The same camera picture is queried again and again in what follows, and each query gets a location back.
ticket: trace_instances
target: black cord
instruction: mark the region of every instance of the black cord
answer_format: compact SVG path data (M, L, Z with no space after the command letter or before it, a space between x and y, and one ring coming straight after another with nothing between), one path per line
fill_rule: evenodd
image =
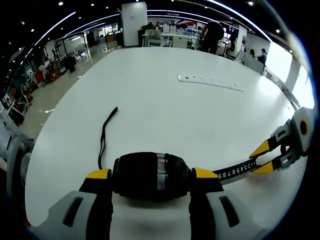
M110 121L110 119L116 114L117 111L118 111L118 107L116 106L115 109L113 109L113 111L110 113L110 115L108 116L108 118L106 119L106 121L104 122L104 124L102 126L102 134L101 134L101 138L100 138L100 152L99 152L99 157L98 157L98 166L99 166L100 170L102 169L101 157L106 149L106 126L107 126L107 123Z

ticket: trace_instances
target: floor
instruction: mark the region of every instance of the floor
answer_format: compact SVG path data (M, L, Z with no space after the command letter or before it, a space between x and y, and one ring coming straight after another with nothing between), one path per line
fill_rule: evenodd
M90 47L88 53L86 53L86 59L76 64L74 72L70 73L68 70L55 82L48 83L32 93L32 103L28 107L24 121L19 127L25 134L36 141L51 112L54 111L58 102L77 80L102 58L112 51L120 49L116 47L110 51L102 51L105 44L100 43Z

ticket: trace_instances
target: white wall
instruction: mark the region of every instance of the white wall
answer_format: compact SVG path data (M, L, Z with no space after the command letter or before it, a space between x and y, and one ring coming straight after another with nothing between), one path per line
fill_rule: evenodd
M122 4L122 24L124 45L139 45L138 30L148 24L147 5L145 2Z
M299 75L292 90L292 94L298 100L301 107L313 109L315 106L315 98L313 93L313 86L307 70L301 66Z
M292 64L292 55L280 45L271 42L265 65L282 82L286 82Z
M247 29L239 25L239 34L236 40L236 49L238 52L241 50L242 40L244 36L247 36Z
M65 44L66 52L67 53L74 52L77 49L78 45L84 44L84 43L85 43L85 41L84 41L84 38L82 35L81 35L81 38L74 40L74 41L65 40L64 44Z
M270 42L268 40L251 33L247 33L246 40L247 42L245 45L250 49L253 49L256 56L261 55L261 49L265 49L267 53L269 52Z
M295 60L294 58L292 58L289 75L284 84L290 93L292 93L296 85L297 78L299 76L300 66L300 63L297 62L297 60Z

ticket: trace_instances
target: office desk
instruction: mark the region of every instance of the office desk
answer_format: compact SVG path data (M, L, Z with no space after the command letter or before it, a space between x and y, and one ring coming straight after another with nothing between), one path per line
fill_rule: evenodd
M142 46L143 47L146 47L146 44L147 44L147 34L143 34L143 42L142 42ZM161 33L161 36L163 37L177 37L177 38L185 38L185 39L191 39L191 40L194 40L196 41L198 39L198 36L195 36L195 35L183 35L183 34L178 34L178 33Z
M237 83L245 92L180 82L177 74ZM116 158L135 152L173 154L190 168L226 168L248 159L294 114L276 85L226 58L169 47L116 50L72 86L39 134L25 188L32 225L98 170L102 125L115 107L102 157L102 166L111 169ZM300 159L287 170L250 175L224 189L243 201L257 224L271 229L292 203L305 166ZM190 239L188 195L157 206L139 207L117 194L112 201L111 239Z

